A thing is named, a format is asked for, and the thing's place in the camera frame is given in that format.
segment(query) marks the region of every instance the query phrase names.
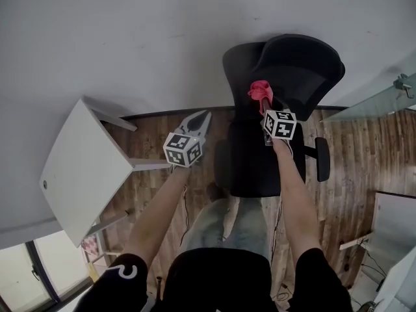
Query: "hand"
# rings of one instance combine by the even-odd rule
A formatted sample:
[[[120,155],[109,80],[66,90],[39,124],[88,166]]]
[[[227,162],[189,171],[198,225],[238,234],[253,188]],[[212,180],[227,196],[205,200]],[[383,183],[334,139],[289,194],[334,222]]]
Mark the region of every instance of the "hand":
[[[289,156],[292,156],[292,153],[285,141],[280,140],[279,138],[273,138],[272,141],[273,141],[273,150],[276,153],[276,155],[286,153]]]

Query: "jeans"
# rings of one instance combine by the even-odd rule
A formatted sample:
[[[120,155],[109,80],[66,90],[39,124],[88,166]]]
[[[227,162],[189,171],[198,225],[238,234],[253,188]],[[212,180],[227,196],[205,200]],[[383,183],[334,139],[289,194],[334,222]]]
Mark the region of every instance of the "jeans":
[[[227,211],[227,199],[219,199],[205,206],[183,237],[179,253],[196,248],[234,248],[260,254],[270,262],[267,225],[260,199],[240,199],[233,229],[223,241],[223,223]]]

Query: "cable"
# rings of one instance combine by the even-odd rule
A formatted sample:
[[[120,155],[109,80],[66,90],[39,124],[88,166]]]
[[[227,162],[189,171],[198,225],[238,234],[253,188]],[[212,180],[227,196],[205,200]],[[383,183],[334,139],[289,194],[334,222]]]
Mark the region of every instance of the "cable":
[[[350,256],[350,259],[356,254],[356,252],[357,252],[357,250],[358,250],[358,248],[359,247],[362,247],[362,248],[364,248],[364,250],[365,250],[365,253],[367,253],[367,255],[370,257],[370,259],[372,259],[375,263],[376,263],[376,265],[377,265],[377,267],[383,272],[383,273],[380,273],[382,276],[384,276],[385,278],[387,277],[387,274],[385,273],[385,271],[383,270],[383,268],[382,267],[380,267],[380,265],[377,263],[377,261],[375,260],[375,258],[373,258],[371,255],[370,255],[370,253],[369,253],[369,251],[367,251],[367,248],[365,247],[365,245],[363,245],[363,243],[365,242],[365,240],[367,239],[367,235],[365,235],[363,238],[362,238],[362,240],[361,240],[361,242],[359,242],[358,244],[357,244],[357,248],[351,253],[351,256]]]
[[[384,276],[385,276],[385,277],[387,277],[387,274],[385,273],[385,271],[383,270],[383,268],[382,268],[382,267],[380,267],[380,265],[377,263],[377,261],[375,260],[375,258],[373,258],[373,257],[370,255],[369,251],[367,251],[367,249],[365,248],[365,246],[364,246],[364,249],[365,249],[365,251],[366,251],[367,255],[370,257],[370,259],[372,259],[372,260],[376,263],[377,267],[378,267],[378,268],[379,268],[379,269],[383,272]]]
[[[289,293],[293,296],[293,293],[289,290],[286,284],[282,283],[281,286],[289,291]]]
[[[280,289],[281,288],[284,288],[284,289],[288,290],[290,292],[290,294],[293,296],[293,294],[291,293],[291,291],[289,290],[289,288],[287,287],[287,285],[284,284],[284,283],[282,283],[280,285],[280,288],[279,288],[278,293],[275,296],[272,297],[272,300],[275,299],[276,297],[278,298],[277,299],[278,302],[282,302],[284,300],[289,299],[289,297],[290,297],[289,293],[287,293],[287,292],[280,292]]]
[[[276,218],[276,224],[274,225],[274,233],[273,233],[273,247],[272,247],[272,258],[270,259],[270,267],[272,268],[273,263],[273,257],[274,257],[274,251],[276,249],[276,232],[280,223],[281,218],[281,195],[279,197],[279,209],[278,209],[278,216]]]
[[[375,270],[377,273],[381,274],[385,278],[385,275],[382,272],[380,272],[379,270],[375,269],[374,267],[364,265],[363,263],[361,264],[361,266],[371,268],[371,269]]]
[[[185,215],[186,215],[186,217],[185,217],[185,225],[187,226],[187,228],[186,228],[185,232],[182,235],[180,246],[182,245],[183,237],[189,231],[189,215],[188,215],[188,208],[187,208],[187,190],[188,190],[188,187],[185,185],[185,188],[183,190],[183,207],[185,208]]]
[[[360,305],[360,306],[362,306],[362,304],[360,304],[359,302],[357,302],[355,299],[353,299],[351,296],[350,296],[350,298],[351,298],[351,300],[353,301],[353,302],[355,302],[355,303],[357,303],[358,305]]]

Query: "door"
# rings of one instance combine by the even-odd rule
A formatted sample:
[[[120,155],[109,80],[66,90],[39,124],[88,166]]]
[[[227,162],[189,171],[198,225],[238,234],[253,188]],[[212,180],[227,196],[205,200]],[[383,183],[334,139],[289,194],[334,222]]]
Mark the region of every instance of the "door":
[[[402,74],[394,82],[393,86],[323,121],[339,122],[378,118],[406,109],[412,105],[416,105],[416,73],[409,77]]]

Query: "table leg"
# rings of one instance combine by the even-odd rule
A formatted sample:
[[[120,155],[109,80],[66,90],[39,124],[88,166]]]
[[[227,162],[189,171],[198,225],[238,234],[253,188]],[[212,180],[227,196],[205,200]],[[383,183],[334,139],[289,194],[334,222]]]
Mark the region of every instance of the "table leg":
[[[167,169],[172,165],[164,159],[130,159],[133,171]]]
[[[121,118],[112,117],[112,116],[109,116],[108,114],[104,114],[96,110],[92,110],[92,112],[96,115],[98,120],[101,120],[103,122],[108,122],[110,124],[112,123],[115,126],[128,129],[129,131],[132,131],[132,132],[136,131],[137,129],[136,125],[133,125],[132,123],[129,123]]]
[[[362,236],[360,238],[351,240],[350,242],[346,242],[344,244],[341,244],[339,246],[339,250],[342,251],[342,250],[346,250],[347,248],[353,247],[355,245],[363,244],[365,241],[368,241],[371,238],[371,236],[372,236],[372,232],[365,235],[365,236]]]
[[[99,231],[102,231],[106,229],[107,227],[123,220],[127,216],[129,216],[129,214],[127,213],[127,211],[124,211],[120,214],[117,214],[116,216],[109,218],[108,220],[102,221],[101,223],[92,226],[90,231],[85,235],[85,237],[87,238],[88,236],[91,236]]]

